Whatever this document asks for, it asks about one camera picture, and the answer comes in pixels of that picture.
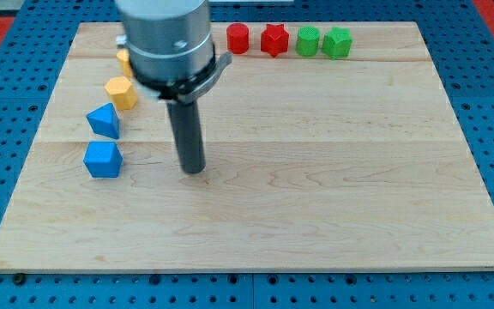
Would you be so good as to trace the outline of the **yellow block behind arm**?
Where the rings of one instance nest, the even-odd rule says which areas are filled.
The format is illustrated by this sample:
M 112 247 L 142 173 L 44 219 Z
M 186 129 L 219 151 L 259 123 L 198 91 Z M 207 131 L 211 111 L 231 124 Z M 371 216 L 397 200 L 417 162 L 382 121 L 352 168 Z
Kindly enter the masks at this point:
M 120 49 L 117 52 L 116 57 L 117 57 L 120 69 L 123 72 L 123 74 L 127 77 L 133 77 L 134 73 L 133 73 L 133 70 L 131 69 L 131 66 L 130 66 L 129 51 L 125 48 Z

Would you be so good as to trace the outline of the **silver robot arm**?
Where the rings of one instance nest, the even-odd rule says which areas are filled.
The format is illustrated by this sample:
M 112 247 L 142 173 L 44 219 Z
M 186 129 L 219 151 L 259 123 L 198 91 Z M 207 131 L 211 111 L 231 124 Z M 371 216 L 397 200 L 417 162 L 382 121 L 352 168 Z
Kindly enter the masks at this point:
M 207 0 L 116 0 L 135 79 L 165 91 L 203 81 L 216 56 Z

